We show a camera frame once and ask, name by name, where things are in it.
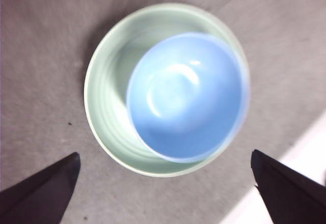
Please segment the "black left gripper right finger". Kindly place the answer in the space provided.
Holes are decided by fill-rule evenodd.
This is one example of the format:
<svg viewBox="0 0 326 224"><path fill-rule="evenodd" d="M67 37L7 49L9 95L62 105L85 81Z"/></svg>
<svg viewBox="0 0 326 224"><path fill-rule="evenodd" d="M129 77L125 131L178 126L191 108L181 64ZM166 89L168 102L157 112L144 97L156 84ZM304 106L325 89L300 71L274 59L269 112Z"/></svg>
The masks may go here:
<svg viewBox="0 0 326 224"><path fill-rule="evenodd" d="M325 223L325 186L259 150L251 168L273 223Z"/></svg>

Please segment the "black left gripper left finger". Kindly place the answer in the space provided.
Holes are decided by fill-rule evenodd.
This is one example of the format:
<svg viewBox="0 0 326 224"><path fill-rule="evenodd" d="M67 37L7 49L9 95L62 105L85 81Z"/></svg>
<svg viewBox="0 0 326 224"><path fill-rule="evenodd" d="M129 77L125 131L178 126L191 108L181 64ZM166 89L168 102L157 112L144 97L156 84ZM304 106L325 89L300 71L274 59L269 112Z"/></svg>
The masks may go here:
<svg viewBox="0 0 326 224"><path fill-rule="evenodd" d="M80 171L76 152L1 191L1 223L60 223Z"/></svg>

